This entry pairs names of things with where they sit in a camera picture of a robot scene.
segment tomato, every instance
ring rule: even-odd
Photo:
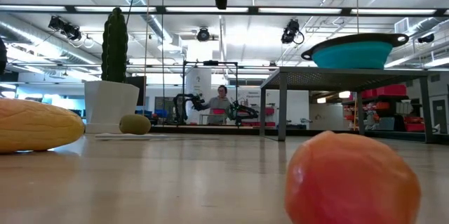
[[[294,224],[413,224],[420,198],[403,159],[364,136],[321,133],[288,165],[285,207]]]

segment teal bowl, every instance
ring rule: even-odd
[[[321,42],[301,57],[328,69],[383,69],[393,47],[407,41],[404,34],[355,34]]]

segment bowl handle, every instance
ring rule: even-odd
[[[301,58],[302,58],[303,60],[312,60],[312,59],[311,59],[311,51],[310,51],[310,50],[305,51],[305,52],[301,55]]]
[[[402,46],[410,39],[407,34],[390,34],[390,44],[393,47]]]

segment cactus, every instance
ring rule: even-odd
[[[105,23],[102,45],[102,75],[105,81],[124,83],[126,80],[126,52],[128,31],[120,8],[115,8]]]

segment table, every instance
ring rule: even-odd
[[[227,116],[225,114],[200,114],[199,115],[199,124],[203,125],[203,118],[207,116],[216,116],[216,117],[223,117],[223,125],[226,125],[226,118]]]
[[[317,67],[280,67],[260,86],[260,135],[265,135],[265,106],[267,90],[279,90],[279,141],[286,140],[287,90],[300,91],[352,91],[356,92],[358,106],[358,128],[365,134],[361,92],[390,84],[420,79],[422,109],[426,143],[433,143],[430,101],[426,70],[365,70],[323,69]]]

